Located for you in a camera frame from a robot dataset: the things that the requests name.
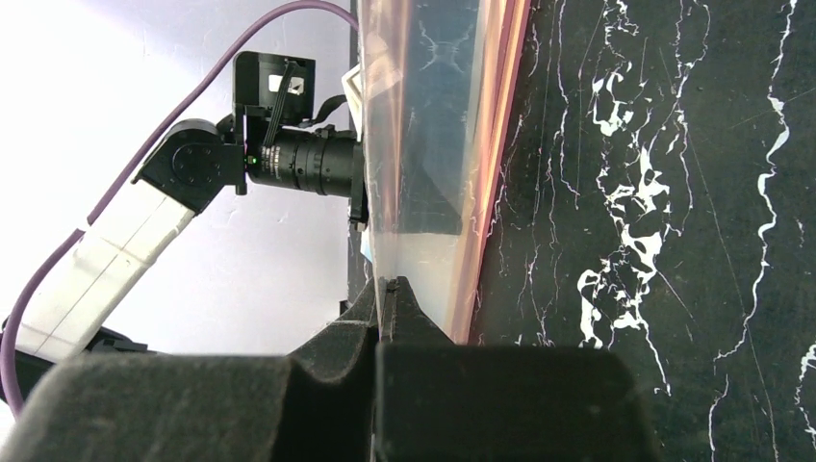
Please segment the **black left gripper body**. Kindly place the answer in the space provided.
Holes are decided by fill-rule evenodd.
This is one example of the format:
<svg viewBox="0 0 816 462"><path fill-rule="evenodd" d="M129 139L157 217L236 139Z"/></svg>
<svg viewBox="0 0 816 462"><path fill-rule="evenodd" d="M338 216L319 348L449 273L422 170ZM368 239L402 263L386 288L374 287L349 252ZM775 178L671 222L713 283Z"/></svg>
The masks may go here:
<svg viewBox="0 0 816 462"><path fill-rule="evenodd" d="M354 130L328 123L346 102L315 105L311 59L242 51L233 60L232 133L245 148L245 171L260 185L347 199L358 231L370 219L363 146Z"/></svg>

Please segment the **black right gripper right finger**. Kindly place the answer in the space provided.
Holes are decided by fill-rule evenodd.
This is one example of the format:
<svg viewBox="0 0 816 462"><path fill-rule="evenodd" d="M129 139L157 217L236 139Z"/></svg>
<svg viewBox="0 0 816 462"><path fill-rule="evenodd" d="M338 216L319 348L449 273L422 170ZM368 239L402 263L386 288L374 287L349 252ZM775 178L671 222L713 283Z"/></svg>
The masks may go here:
<svg viewBox="0 0 816 462"><path fill-rule="evenodd" d="M635 380L615 354L569 346L461 346L405 277L378 310L381 461L656 461Z"/></svg>

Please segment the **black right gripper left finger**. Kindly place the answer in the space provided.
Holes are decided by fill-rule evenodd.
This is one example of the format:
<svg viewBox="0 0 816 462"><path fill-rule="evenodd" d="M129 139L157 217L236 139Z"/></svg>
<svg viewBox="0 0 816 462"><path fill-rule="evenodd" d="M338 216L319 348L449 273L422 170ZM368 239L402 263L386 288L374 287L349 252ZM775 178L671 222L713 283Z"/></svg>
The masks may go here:
<svg viewBox="0 0 816 462"><path fill-rule="evenodd" d="M48 372L5 461L366 461L375 290L285 356L89 354Z"/></svg>

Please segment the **clear acrylic sheet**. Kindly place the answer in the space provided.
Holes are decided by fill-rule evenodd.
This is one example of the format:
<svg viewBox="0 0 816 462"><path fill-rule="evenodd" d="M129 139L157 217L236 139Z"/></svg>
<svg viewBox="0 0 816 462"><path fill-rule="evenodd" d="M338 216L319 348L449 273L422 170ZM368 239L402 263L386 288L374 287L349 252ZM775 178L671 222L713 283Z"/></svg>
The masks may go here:
<svg viewBox="0 0 816 462"><path fill-rule="evenodd" d="M480 2L358 5L373 274L407 278L443 331Z"/></svg>

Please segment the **pink wooden picture frame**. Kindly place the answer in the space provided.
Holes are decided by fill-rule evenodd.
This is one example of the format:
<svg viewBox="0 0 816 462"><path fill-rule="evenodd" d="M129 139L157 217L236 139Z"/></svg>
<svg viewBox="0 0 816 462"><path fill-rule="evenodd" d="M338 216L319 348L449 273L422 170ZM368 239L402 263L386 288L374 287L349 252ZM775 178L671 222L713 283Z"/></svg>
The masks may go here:
<svg viewBox="0 0 816 462"><path fill-rule="evenodd" d="M462 232L444 326L456 344L470 336L530 3L482 1L479 7L463 156Z"/></svg>

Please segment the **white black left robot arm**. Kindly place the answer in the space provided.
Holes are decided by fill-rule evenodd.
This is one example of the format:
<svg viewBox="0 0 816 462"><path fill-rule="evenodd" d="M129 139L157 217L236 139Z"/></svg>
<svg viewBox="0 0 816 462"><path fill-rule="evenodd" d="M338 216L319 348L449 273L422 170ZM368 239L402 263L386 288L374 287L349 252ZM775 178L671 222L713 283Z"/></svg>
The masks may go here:
<svg viewBox="0 0 816 462"><path fill-rule="evenodd" d="M19 410L54 365L84 352L144 352L105 319L159 256L226 188L249 183L346 198L369 223L361 69L314 103L313 60L244 51L233 61L233 109L160 130L137 172L109 195L26 284L1 333L1 397Z"/></svg>

